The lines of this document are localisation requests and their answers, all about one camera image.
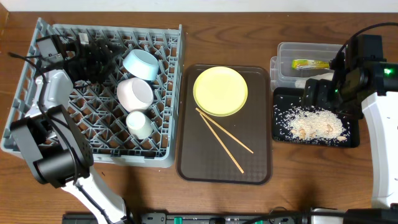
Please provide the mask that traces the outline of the white napkin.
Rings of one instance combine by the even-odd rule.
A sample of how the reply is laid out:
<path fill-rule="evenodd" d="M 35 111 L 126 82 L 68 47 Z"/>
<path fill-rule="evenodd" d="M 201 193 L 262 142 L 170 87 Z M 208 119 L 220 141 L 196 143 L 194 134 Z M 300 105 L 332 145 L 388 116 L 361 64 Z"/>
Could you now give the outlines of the white napkin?
<path fill-rule="evenodd" d="M 295 87 L 304 89 L 306 86 L 311 85 L 312 83 L 316 83 L 319 80 L 329 80 L 333 79 L 333 73 L 324 73 L 321 75 L 315 75 L 312 77 L 303 78 L 301 80 L 297 80 L 295 82 Z"/>

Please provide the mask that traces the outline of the green snack wrapper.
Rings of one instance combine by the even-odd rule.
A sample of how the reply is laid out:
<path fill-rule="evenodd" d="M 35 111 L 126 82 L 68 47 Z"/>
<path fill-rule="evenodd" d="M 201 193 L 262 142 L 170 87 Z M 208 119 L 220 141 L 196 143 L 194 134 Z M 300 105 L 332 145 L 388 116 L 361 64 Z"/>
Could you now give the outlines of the green snack wrapper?
<path fill-rule="evenodd" d="M 322 60 L 295 59 L 292 61 L 294 70 L 329 69 L 329 63 Z"/>

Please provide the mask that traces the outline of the light blue bowl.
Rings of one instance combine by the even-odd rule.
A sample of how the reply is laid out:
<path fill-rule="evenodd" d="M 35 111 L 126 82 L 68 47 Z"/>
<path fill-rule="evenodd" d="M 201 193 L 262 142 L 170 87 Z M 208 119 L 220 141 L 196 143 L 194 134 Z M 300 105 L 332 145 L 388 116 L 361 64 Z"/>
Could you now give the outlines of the light blue bowl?
<path fill-rule="evenodd" d="M 137 78 L 153 82 L 158 74 L 158 60 L 149 52 L 134 49 L 123 60 L 124 68 Z"/>

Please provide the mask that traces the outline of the white pink bowl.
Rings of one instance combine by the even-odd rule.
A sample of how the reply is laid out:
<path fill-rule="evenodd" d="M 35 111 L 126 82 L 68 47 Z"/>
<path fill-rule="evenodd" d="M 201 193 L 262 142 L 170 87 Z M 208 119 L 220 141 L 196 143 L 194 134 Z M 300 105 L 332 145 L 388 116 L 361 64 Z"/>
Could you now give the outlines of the white pink bowl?
<path fill-rule="evenodd" d="M 145 111 L 154 101 L 150 85 L 140 78 L 121 81 L 117 86 L 117 97 L 121 106 L 127 111 Z"/>

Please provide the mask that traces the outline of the white cup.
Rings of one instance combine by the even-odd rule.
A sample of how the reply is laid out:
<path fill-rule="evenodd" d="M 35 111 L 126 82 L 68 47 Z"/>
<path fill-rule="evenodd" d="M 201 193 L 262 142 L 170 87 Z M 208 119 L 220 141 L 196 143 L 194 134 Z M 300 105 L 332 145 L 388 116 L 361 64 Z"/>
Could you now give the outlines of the white cup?
<path fill-rule="evenodd" d="M 126 125 L 131 135 L 137 139 L 148 138 L 152 132 L 151 120 L 140 111 L 133 111 L 126 118 Z"/>

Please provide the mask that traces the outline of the yellow plate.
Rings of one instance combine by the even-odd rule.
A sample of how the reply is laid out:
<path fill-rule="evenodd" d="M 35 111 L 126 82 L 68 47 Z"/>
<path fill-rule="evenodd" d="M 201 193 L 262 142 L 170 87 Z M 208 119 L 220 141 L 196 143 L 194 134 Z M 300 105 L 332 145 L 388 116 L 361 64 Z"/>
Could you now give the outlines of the yellow plate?
<path fill-rule="evenodd" d="M 230 116 L 238 112 L 248 98 L 243 76 L 229 67 L 211 67 L 201 72 L 193 84 L 195 103 L 212 116 Z"/>

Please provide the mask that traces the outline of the wooden chopstick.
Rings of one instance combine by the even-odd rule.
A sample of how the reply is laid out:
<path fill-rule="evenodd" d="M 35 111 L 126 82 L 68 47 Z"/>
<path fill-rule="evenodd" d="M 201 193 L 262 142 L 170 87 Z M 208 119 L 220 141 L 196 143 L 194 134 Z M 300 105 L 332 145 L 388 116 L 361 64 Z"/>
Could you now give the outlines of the wooden chopstick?
<path fill-rule="evenodd" d="M 209 121 L 211 121 L 215 126 L 217 126 L 219 129 L 221 129 L 224 133 L 226 133 L 230 138 L 232 138 L 233 140 L 235 140 L 238 144 L 240 144 L 243 148 L 245 148 L 247 151 L 249 151 L 251 154 L 253 154 L 254 152 L 247 147 L 247 145 L 245 145 L 243 142 L 241 142 L 238 138 L 236 138 L 234 135 L 232 135 L 229 131 L 227 131 L 224 127 L 222 127 L 220 124 L 218 124 L 216 121 L 214 121 L 213 119 L 211 119 L 205 112 L 203 112 L 202 110 L 200 110 L 199 108 L 195 108 L 195 110 L 197 110 L 201 115 L 203 115 L 206 119 L 208 119 Z"/>
<path fill-rule="evenodd" d="M 220 139 L 220 137 L 217 135 L 217 133 L 215 132 L 215 130 L 211 127 L 211 125 L 209 124 L 209 122 L 207 121 L 207 119 L 204 117 L 204 115 L 202 115 L 201 113 L 199 113 L 202 120 L 205 122 L 205 124 L 208 126 L 208 129 L 211 131 L 211 133 L 214 135 L 214 137 L 216 138 L 216 140 L 219 142 L 219 144 L 221 145 L 221 147 L 224 149 L 224 151 L 227 153 L 227 155 L 229 156 L 229 158 L 233 161 L 233 163 L 235 164 L 235 166 L 239 169 L 240 173 L 244 173 L 243 168 L 239 165 L 239 163 L 237 162 L 237 160 L 234 158 L 234 156 L 232 155 L 232 153 L 229 151 L 229 149 L 226 147 L 226 145 L 224 144 L 224 142 Z"/>

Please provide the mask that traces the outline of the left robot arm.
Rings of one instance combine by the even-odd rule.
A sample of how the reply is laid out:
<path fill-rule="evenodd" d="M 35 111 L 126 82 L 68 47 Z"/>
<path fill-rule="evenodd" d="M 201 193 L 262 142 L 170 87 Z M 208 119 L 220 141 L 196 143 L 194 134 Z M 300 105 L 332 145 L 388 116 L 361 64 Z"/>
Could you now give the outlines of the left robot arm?
<path fill-rule="evenodd" d="M 40 184 L 74 195 L 98 223 L 132 223 L 125 200 L 97 173 L 91 146 L 68 112 L 78 81 L 103 83 L 123 52 L 105 40 L 51 35 L 37 39 L 39 54 L 25 56 L 37 72 L 33 104 L 10 125 L 11 136 Z"/>

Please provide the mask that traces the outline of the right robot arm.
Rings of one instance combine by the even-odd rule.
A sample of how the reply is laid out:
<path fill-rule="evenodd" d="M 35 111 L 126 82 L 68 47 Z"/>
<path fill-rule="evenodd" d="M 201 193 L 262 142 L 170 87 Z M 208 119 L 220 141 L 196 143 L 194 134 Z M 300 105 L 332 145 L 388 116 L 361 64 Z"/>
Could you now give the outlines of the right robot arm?
<path fill-rule="evenodd" d="M 304 106 L 366 120 L 373 161 L 373 208 L 397 206 L 397 64 L 367 61 L 336 71 L 332 80 L 306 81 Z"/>

